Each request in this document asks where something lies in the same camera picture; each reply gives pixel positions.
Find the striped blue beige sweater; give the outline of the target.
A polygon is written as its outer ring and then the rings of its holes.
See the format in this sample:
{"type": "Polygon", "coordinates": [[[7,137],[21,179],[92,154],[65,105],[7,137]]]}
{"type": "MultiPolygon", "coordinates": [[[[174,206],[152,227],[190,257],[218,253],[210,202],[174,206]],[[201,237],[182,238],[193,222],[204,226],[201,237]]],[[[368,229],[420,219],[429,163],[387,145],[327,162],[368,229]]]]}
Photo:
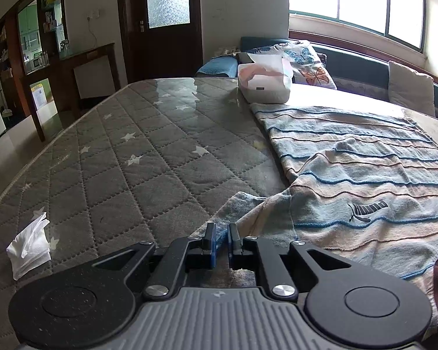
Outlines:
{"type": "Polygon", "coordinates": [[[220,233],[299,239],[438,294],[438,144],[408,118],[254,104],[289,180],[233,195],[220,233]]]}

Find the grey quilted star table cover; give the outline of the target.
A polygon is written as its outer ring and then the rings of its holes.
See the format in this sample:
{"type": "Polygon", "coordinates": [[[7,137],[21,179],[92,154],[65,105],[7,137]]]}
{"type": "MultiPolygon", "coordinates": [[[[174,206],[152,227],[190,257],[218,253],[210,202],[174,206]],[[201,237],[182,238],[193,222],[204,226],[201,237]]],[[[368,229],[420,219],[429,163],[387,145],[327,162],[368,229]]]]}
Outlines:
{"type": "MultiPolygon", "coordinates": [[[[208,223],[233,195],[289,186],[234,80],[126,86],[59,134],[0,197],[0,349],[438,349],[438,294],[295,239],[208,223]],[[51,260],[14,281],[6,249],[46,212],[51,260]]],[[[294,85],[295,108],[438,120],[378,99],[294,85]]]]}

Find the white pink tissue box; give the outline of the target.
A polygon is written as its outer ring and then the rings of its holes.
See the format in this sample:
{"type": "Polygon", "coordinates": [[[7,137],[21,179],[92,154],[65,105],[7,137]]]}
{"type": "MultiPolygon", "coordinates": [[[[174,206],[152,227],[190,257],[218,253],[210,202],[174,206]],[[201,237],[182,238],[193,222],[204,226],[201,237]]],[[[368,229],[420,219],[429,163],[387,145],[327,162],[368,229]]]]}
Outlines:
{"type": "Polygon", "coordinates": [[[238,66],[238,87],[249,104],[284,104],[289,100],[293,68],[281,55],[248,54],[238,66]]]}

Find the crumpled white tissue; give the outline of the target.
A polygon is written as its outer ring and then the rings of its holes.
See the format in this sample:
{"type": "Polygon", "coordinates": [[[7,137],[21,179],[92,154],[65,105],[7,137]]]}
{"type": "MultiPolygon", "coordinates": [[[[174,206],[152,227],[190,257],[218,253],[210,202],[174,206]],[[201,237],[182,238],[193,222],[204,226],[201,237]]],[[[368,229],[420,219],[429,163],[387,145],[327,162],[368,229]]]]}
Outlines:
{"type": "Polygon", "coordinates": [[[42,213],[8,245],[6,252],[11,262],[14,281],[51,260],[50,244],[45,233],[45,227],[49,223],[46,212],[42,213]]]}

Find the blue cushion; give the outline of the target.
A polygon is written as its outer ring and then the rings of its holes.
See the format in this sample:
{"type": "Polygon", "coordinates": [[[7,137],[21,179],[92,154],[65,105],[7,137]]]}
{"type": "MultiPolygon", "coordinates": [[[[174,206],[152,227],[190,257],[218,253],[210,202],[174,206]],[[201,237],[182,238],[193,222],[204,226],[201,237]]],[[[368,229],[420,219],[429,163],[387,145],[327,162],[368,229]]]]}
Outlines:
{"type": "Polygon", "coordinates": [[[196,73],[197,77],[235,78],[238,61],[234,56],[221,56],[210,59],[196,73]]]}

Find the butterfly print pillow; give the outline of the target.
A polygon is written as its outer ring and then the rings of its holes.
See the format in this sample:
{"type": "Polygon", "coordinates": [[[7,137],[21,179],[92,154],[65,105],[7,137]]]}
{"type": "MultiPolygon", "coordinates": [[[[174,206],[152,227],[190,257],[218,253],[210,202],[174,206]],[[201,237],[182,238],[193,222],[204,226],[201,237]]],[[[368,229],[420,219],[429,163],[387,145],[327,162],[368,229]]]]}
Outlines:
{"type": "Polygon", "coordinates": [[[259,55],[281,55],[292,66],[293,82],[296,84],[337,89],[323,61],[308,40],[276,43],[270,46],[252,48],[245,52],[259,55]]]}

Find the dark teal corner sofa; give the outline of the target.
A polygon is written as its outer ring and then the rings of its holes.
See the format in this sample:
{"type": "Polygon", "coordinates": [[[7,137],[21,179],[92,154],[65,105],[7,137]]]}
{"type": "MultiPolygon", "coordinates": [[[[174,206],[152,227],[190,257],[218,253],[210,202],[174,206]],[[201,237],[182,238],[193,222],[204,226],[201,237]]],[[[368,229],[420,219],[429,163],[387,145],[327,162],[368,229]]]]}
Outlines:
{"type": "MultiPolygon", "coordinates": [[[[265,37],[243,36],[240,39],[240,51],[270,46],[296,40],[271,39],[265,37]]],[[[344,92],[373,97],[388,101],[388,63],[358,52],[337,48],[335,46],[310,42],[317,54],[323,58],[323,64],[336,83],[344,92]]],[[[234,56],[239,65],[238,55],[234,56]]],[[[438,118],[438,84],[434,83],[435,116],[438,118]]]]}

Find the dark wooden console table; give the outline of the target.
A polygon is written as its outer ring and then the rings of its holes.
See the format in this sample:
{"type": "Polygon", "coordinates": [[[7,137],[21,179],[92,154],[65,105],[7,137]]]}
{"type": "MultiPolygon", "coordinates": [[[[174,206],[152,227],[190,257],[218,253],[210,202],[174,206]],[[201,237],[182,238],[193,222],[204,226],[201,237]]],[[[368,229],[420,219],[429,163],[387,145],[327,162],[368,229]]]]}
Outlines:
{"type": "Polygon", "coordinates": [[[49,65],[20,78],[35,129],[41,141],[46,137],[31,86],[48,80],[57,113],[64,123],[78,120],[88,110],[121,89],[114,44],[108,43],[53,60],[49,65]]]}

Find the grey square cushion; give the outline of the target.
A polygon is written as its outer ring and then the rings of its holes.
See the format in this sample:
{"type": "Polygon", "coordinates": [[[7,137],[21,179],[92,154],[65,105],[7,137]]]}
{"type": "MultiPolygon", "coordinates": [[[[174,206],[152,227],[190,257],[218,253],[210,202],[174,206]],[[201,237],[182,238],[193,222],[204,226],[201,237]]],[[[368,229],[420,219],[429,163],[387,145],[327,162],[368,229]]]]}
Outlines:
{"type": "Polygon", "coordinates": [[[388,62],[388,99],[391,104],[435,117],[434,80],[397,62],[388,62]]]}

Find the dark wooden door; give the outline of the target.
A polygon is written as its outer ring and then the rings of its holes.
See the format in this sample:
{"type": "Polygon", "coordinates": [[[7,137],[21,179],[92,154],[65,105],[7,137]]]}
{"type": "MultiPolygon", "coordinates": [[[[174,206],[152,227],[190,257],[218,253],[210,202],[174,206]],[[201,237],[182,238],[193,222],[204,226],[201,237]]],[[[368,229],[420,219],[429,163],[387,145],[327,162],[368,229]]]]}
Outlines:
{"type": "Polygon", "coordinates": [[[200,0],[118,0],[129,83],[191,78],[203,61],[200,0]]]}

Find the dark wooden display cabinet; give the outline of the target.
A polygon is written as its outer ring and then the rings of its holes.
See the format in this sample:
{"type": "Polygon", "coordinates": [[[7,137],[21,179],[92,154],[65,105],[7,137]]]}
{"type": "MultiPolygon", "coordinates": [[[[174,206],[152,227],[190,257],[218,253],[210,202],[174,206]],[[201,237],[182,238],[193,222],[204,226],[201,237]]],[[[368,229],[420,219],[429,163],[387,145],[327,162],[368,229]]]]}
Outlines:
{"type": "Polygon", "coordinates": [[[22,78],[61,58],[67,39],[65,0],[16,0],[0,19],[0,111],[8,127],[31,113],[22,78]]]}

